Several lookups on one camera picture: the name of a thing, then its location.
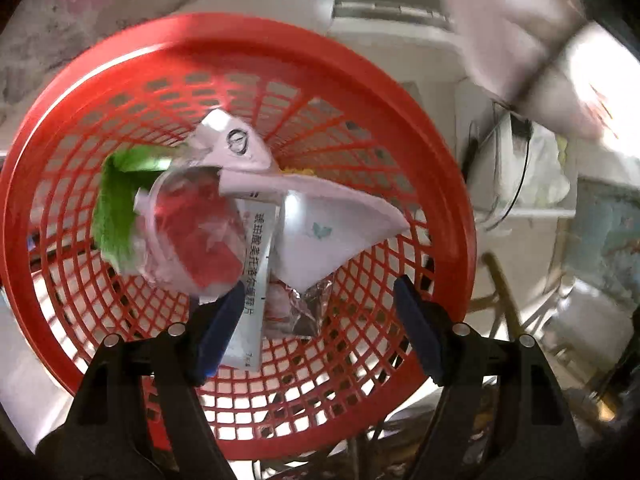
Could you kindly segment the green drink carton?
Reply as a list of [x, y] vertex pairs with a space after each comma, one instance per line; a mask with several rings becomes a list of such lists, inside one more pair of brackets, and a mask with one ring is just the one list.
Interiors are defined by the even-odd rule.
[[102, 259], [120, 274], [136, 270], [132, 232], [137, 192], [149, 191], [177, 153], [168, 146], [140, 144], [119, 148], [104, 159], [91, 234]]

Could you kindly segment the red mesh trash basket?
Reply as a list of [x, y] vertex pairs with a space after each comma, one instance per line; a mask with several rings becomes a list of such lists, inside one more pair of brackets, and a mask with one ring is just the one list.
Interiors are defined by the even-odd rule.
[[405, 276], [454, 321], [475, 273], [460, 170], [386, 73], [309, 30], [182, 14], [89, 49], [1, 173], [1, 281], [71, 393], [116, 346], [204, 320], [198, 409], [232, 460], [367, 430], [424, 381]]

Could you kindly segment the white medicine box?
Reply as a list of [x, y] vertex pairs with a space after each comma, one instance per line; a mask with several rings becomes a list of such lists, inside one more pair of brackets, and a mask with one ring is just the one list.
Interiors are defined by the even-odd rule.
[[248, 244], [242, 283], [245, 299], [242, 315], [224, 352], [222, 364], [236, 370], [257, 372], [262, 366], [262, 322], [269, 284], [270, 252], [280, 208], [257, 200], [236, 200]]

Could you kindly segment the white cardboard storage box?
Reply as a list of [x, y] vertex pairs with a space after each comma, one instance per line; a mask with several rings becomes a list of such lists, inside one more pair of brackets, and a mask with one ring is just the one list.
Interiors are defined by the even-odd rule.
[[476, 221], [574, 217], [577, 159], [570, 142], [499, 107], [494, 118], [498, 124], [468, 183]]

